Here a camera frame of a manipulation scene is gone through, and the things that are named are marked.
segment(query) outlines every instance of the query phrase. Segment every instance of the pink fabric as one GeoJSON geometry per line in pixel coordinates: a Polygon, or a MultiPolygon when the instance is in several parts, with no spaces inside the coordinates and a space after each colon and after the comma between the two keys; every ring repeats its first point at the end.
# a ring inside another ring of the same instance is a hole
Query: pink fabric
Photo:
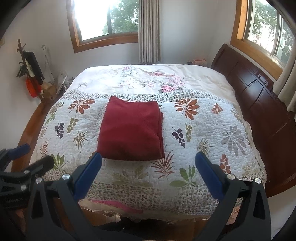
{"type": "Polygon", "coordinates": [[[125,205],[123,205],[121,202],[117,202],[117,201],[104,201],[104,200],[91,200],[91,202],[93,203],[103,203],[109,206],[113,206],[113,207],[117,207],[122,209],[123,211],[127,212],[127,213],[143,213],[142,210],[137,210],[137,209],[133,209],[131,207],[127,207],[125,205]]]}

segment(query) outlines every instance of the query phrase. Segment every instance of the bedspread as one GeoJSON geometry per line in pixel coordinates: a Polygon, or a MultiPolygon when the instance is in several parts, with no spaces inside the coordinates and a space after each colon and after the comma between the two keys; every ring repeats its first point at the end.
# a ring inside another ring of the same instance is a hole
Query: bedspread
{"type": "MultiPolygon", "coordinates": [[[[44,155],[54,158],[46,180],[73,172],[93,155],[111,95],[158,102],[165,157],[136,162],[104,158],[82,206],[140,219],[210,215],[218,202],[195,167],[198,151],[225,173],[266,182],[250,126],[226,79],[211,69],[181,65],[103,66],[81,73],[49,111],[31,158],[31,163],[44,155]]],[[[126,140],[132,135],[131,129],[126,140]]]]}

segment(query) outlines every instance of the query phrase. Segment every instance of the windowpane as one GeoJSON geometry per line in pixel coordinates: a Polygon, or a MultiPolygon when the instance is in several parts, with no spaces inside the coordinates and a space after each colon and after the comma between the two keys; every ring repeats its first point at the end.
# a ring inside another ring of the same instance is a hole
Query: windowpane
{"type": "Polygon", "coordinates": [[[82,40],[107,34],[110,9],[112,33],[138,31],[139,0],[74,0],[82,40]]]}
{"type": "Polygon", "coordinates": [[[139,0],[117,0],[110,6],[112,33],[138,31],[139,0]]]}
{"type": "Polygon", "coordinates": [[[286,64],[288,62],[288,59],[290,57],[293,41],[294,41],[294,36],[293,36],[290,28],[286,24],[286,22],[283,20],[283,29],[282,29],[282,33],[281,33],[279,49],[278,49],[276,56],[284,64],[286,64]]]}
{"type": "Polygon", "coordinates": [[[277,13],[266,0],[253,1],[253,19],[248,39],[269,53],[272,52],[276,34],[277,13]]]}
{"type": "Polygon", "coordinates": [[[75,18],[82,40],[108,34],[103,31],[107,25],[108,1],[74,0],[74,4],[75,18]]]}

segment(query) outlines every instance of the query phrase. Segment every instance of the beige curtain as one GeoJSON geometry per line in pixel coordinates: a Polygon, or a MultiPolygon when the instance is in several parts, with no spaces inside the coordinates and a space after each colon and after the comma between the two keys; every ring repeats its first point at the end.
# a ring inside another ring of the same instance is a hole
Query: beige curtain
{"type": "Polygon", "coordinates": [[[159,0],[139,0],[139,59],[160,61],[159,0]]]}
{"type": "Polygon", "coordinates": [[[296,112],[296,40],[292,47],[291,55],[283,73],[275,82],[273,91],[287,106],[287,111],[296,112]]]}

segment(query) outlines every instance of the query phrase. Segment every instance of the red towel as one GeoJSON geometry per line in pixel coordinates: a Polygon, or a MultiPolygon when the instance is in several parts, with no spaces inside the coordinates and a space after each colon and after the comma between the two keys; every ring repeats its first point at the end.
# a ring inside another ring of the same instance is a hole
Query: red towel
{"type": "Polygon", "coordinates": [[[127,102],[111,96],[101,124],[97,152],[113,160],[163,158],[162,119],[156,101],[127,102]]]}

